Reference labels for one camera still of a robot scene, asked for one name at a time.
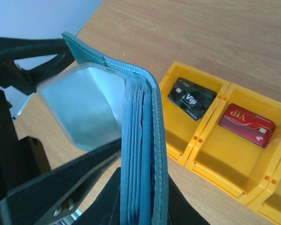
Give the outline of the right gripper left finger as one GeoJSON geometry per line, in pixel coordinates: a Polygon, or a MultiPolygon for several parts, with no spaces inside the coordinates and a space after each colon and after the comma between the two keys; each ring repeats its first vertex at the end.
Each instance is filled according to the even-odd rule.
{"type": "Polygon", "coordinates": [[[120,151],[117,139],[11,189],[0,201],[3,224],[48,225],[73,213],[120,151]]]}

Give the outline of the teal leather card holder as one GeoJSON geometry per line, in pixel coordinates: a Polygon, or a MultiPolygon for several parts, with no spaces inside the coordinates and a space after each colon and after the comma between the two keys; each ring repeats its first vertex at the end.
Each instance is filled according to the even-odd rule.
{"type": "Polygon", "coordinates": [[[68,32],[63,38],[77,66],[41,82],[40,97],[77,148],[91,152],[122,140],[120,223],[167,224],[169,178],[157,81],[68,32]]]}

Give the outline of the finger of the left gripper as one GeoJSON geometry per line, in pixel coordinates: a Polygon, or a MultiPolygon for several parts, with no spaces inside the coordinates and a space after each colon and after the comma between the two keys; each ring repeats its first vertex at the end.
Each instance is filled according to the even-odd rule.
{"type": "Polygon", "coordinates": [[[0,86],[13,86],[24,94],[36,92],[42,81],[62,72],[74,57],[64,39],[18,39],[0,37],[0,86]],[[54,55],[51,60],[25,70],[15,60],[54,55]]]}

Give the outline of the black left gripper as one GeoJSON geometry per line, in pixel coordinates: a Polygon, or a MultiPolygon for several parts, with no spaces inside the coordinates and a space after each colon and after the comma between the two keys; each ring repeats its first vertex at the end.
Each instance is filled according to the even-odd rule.
{"type": "Polygon", "coordinates": [[[50,170],[38,139],[30,136],[18,139],[9,103],[0,90],[0,201],[9,190],[50,170]]]}

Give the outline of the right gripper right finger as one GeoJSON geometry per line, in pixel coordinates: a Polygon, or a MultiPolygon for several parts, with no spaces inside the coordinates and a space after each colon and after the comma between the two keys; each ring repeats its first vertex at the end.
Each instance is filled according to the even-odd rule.
{"type": "MultiPolygon", "coordinates": [[[[95,201],[78,217],[80,225],[126,225],[120,221],[120,172],[117,168],[95,201]]],[[[166,225],[208,225],[169,177],[166,225]]]]}

